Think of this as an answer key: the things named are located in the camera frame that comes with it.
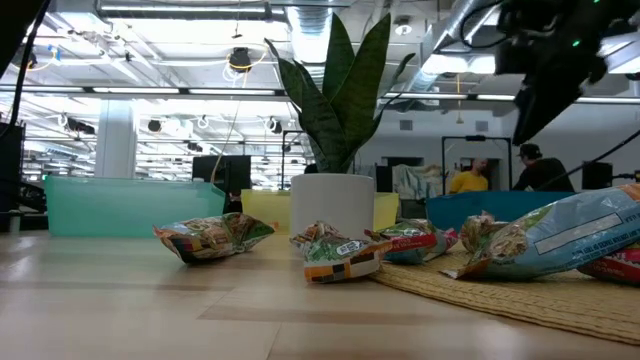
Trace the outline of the white column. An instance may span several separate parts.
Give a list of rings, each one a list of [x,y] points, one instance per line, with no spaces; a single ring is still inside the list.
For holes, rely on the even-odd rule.
[[[139,119],[133,103],[102,100],[94,176],[132,179],[135,176]]]

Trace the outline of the round woven straw placemat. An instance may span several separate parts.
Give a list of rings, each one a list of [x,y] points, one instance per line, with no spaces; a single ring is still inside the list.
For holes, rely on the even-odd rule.
[[[640,346],[640,287],[599,281],[576,270],[524,282],[456,280],[443,273],[469,259],[456,245],[422,265],[385,263],[370,278],[471,310]]]

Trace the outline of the black metal frame stand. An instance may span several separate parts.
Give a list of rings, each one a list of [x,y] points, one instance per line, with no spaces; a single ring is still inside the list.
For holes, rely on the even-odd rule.
[[[465,135],[465,136],[442,136],[441,138],[441,167],[442,167],[442,192],[443,194],[447,194],[447,173],[446,173],[446,141],[449,139],[452,140],[464,140],[465,142],[486,142],[486,141],[504,141],[506,143],[506,151],[507,151],[507,175],[508,175],[508,188],[511,189],[513,186],[513,142],[510,137],[493,137],[493,136],[484,136],[484,135]]]

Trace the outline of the large light blue bag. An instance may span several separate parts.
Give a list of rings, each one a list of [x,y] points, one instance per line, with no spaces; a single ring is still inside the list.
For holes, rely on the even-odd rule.
[[[565,272],[640,239],[640,183],[575,194],[533,210],[485,240],[453,279],[528,280]]]

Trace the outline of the translucent green plastic bin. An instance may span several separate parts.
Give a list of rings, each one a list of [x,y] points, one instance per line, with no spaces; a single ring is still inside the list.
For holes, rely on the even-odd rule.
[[[219,216],[224,192],[205,182],[49,176],[49,232],[60,237],[149,238],[154,226]]]

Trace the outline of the smooth silver air duct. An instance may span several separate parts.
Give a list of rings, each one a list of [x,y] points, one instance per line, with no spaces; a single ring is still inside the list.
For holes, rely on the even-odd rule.
[[[481,0],[455,0],[449,16],[430,27],[420,45],[421,65],[415,75],[404,86],[404,92],[424,93],[433,86],[438,77],[437,72],[435,70],[424,70],[423,67],[437,50],[457,41],[457,32],[463,18],[480,2]]]

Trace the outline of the blue plastic bin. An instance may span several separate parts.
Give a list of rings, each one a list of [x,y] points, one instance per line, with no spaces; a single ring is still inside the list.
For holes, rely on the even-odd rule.
[[[426,215],[439,229],[459,230],[469,216],[483,211],[497,221],[514,221],[539,207],[572,196],[568,192],[492,191],[465,192],[431,198],[426,201]]]

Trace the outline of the red chocolate chip granola bar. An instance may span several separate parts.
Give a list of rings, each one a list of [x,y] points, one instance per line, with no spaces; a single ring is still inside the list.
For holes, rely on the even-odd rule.
[[[238,212],[154,226],[152,231],[186,264],[247,252],[275,233],[270,225]]]
[[[640,241],[578,268],[599,280],[640,286]]]
[[[427,219],[405,219],[379,231],[364,234],[375,241],[390,240],[392,249],[384,260],[396,265],[421,265],[445,252],[458,242],[456,231],[441,230]]]

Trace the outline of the long ceiling light strip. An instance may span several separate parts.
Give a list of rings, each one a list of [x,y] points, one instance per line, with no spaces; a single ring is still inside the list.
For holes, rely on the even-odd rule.
[[[74,87],[27,85],[27,93],[61,94],[134,94],[134,95],[223,95],[223,96],[284,96],[280,89],[246,88],[171,88],[171,87]]]
[[[382,96],[384,99],[406,100],[455,100],[455,101],[494,101],[513,102],[514,95],[498,94],[457,94],[457,93],[399,93],[389,92]],[[575,100],[579,104],[605,104],[605,105],[640,105],[640,97],[579,97]]]

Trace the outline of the snake plant in white pot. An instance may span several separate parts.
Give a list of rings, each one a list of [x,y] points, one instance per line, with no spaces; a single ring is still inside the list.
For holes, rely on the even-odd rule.
[[[276,57],[280,80],[307,135],[317,171],[291,180],[291,225],[295,235],[324,222],[345,236],[359,238],[374,225],[374,179],[351,174],[358,151],[378,130],[390,91],[381,81],[391,34],[390,14],[382,17],[354,48],[334,14],[321,85],[295,60]]]

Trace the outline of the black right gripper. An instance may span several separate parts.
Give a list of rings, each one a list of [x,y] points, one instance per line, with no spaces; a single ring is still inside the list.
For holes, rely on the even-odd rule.
[[[590,83],[607,72],[599,54],[608,28],[607,0],[504,0],[495,73],[568,75]],[[514,145],[523,145],[575,101],[575,86],[526,75],[515,96]]]

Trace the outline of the ribbed silver air duct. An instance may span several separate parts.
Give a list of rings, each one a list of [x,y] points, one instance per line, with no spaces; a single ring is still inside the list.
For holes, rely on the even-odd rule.
[[[324,63],[333,11],[326,7],[289,7],[291,46],[295,58],[303,63]]]

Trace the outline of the patterned pale cloth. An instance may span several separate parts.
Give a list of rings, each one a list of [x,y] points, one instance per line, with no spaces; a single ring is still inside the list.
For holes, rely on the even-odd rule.
[[[442,168],[438,165],[394,166],[392,187],[401,200],[438,197],[442,194]]]

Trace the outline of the translucent yellow plastic bin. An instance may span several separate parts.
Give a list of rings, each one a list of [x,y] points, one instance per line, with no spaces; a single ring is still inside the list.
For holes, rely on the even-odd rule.
[[[287,235],[290,230],[290,192],[271,190],[241,191],[243,212],[270,225],[276,234]],[[375,194],[374,229],[393,225],[399,206],[397,193]]]

